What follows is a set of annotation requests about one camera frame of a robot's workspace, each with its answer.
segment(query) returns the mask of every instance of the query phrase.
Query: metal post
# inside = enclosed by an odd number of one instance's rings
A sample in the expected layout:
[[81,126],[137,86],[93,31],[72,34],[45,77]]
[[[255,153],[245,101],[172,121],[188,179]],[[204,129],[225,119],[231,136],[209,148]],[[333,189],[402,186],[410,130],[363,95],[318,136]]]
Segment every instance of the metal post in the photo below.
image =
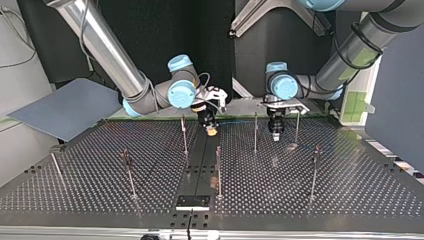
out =
[[187,135],[186,135],[186,128],[185,128],[185,117],[184,115],[181,117],[181,130],[183,131],[183,138],[184,138],[184,153],[188,154],[187,149]]
[[255,112],[255,153],[258,152],[258,113]]
[[299,123],[300,123],[300,110],[297,112],[297,121],[296,121],[296,135],[294,136],[294,143],[297,144],[297,139],[299,137]]
[[128,178],[130,180],[131,190],[132,190],[132,198],[137,199],[137,193],[135,192],[135,185],[134,185],[134,178],[132,176],[132,164],[129,156],[128,149],[124,149],[124,152],[122,153],[122,160],[124,162],[124,167],[126,168],[128,172]]
[[299,144],[298,144],[298,139],[299,139],[299,125],[300,125],[300,114],[301,114],[301,110],[299,108],[296,108],[297,110],[297,120],[296,120],[296,132],[294,135],[294,142],[290,143],[288,146],[288,150],[295,150]]
[[60,180],[62,181],[65,192],[66,192],[66,194],[68,194],[68,190],[67,190],[66,184],[65,184],[65,179],[63,178],[62,171],[60,170],[59,163],[57,162],[56,156],[54,155],[54,153],[50,153],[50,155],[53,158],[54,165],[56,167],[57,172],[59,173],[59,177],[60,177]]
[[59,175],[60,175],[60,178],[62,178],[62,180],[63,180],[62,171],[61,171],[61,170],[60,170],[60,168],[59,168],[59,164],[57,163],[56,156],[54,155],[54,153],[50,153],[50,155],[51,155],[51,156],[52,156],[52,158],[53,158],[54,165],[55,165],[55,167],[56,167],[57,172],[58,172],[58,173],[59,173]]
[[216,148],[216,167],[218,169],[218,199],[222,199],[222,187],[221,187],[221,147]]
[[314,163],[314,176],[312,179],[311,198],[309,200],[309,204],[311,204],[312,201],[314,200],[317,173],[318,173],[318,168],[320,167],[320,164],[321,164],[321,147],[319,145],[315,147],[313,163]]

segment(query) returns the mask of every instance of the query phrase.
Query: black cable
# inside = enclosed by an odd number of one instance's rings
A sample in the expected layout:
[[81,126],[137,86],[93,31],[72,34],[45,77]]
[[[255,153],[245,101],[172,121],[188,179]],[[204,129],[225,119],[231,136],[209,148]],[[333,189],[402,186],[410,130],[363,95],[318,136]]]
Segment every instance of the black cable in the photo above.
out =
[[193,209],[190,212],[190,218],[188,219],[188,224],[187,224],[187,239],[191,240],[191,232],[190,232],[190,225],[191,225],[191,218],[193,217]]
[[309,93],[311,93],[311,87],[312,87],[311,76],[307,75],[307,77],[308,77],[308,89],[307,89],[308,92],[306,92],[305,98],[307,98],[309,96]]
[[354,22],[352,23],[352,25],[350,26],[350,28],[352,29],[352,31],[356,34],[356,36],[359,37],[359,39],[361,39],[361,41],[367,45],[369,48],[371,48],[372,50],[374,50],[376,53],[383,55],[383,50],[381,50],[381,48],[379,48],[377,45],[375,45],[373,42],[371,42],[365,35],[364,33],[359,29],[359,23]]
[[35,57],[36,53],[37,53],[37,52],[34,50],[34,52],[32,53],[31,57],[30,57],[30,58],[28,58],[27,60],[22,61],[22,62],[18,62],[18,63],[14,63],[14,64],[9,64],[9,65],[0,66],[0,68],[10,68],[10,67],[16,67],[16,66],[19,66],[19,65],[25,64],[25,63],[27,63],[27,62],[31,61],[31,60]]
[[370,49],[372,49],[373,51],[375,51],[377,53],[377,55],[375,56],[375,58],[373,60],[371,60],[369,62],[369,64],[365,65],[365,66],[358,66],[355,65],[354,63],[352,63],[346,56],[343,55],[343,53],[340,50],[340,44],[339,44],[339,40],[337,37],[337,31],[336,29],[334,29],[334,36],[333,36],[333,43],[334,43],[334,47],[336,49],[337,54],[339,55],[339,57],[342,59],[342,61],[348,65],[350,68],[353,68],[355,70],[365,70],[368,69],[370,67],[372,67],[374,65],[374,63],[378,60],[378,58],[383,54],[383,51],[377,47],[374,43],[372,43],[365,35],[364,33],[359,29],[359,24],[358,23],[352,23],[351,25],[351,29],[353,31],[353,33],[355,33],[355,35],[361,39],[361,41],[367,45],[367,47],[369,47]]

